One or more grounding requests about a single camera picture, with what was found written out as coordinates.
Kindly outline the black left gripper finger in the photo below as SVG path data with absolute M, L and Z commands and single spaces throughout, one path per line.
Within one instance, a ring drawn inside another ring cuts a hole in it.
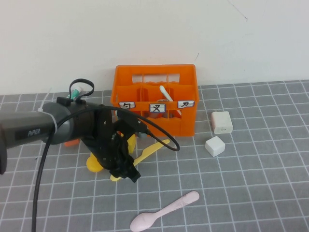
M 129 178 L 133 183 L 136 183 L 140 178 L 140 172 L 134 166 L 134 159 L 132 157 L 128 157 L 125 162 L 126 168 L 126 177 Z
M 110 179 L 127 178 L 127 169 L 110 169 Z

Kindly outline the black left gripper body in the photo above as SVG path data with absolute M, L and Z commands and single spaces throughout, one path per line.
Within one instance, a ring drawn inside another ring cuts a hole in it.
M 85 138 L 84 144 L 91 154 L 86 161 L 86 166 L 91 172 L 100 172 L 103 169 L 123 169 L 123 164 L 133 152 L 133 136 L 127 137 L 122 133 L 120 138 L 113 140 L 97 140 Z

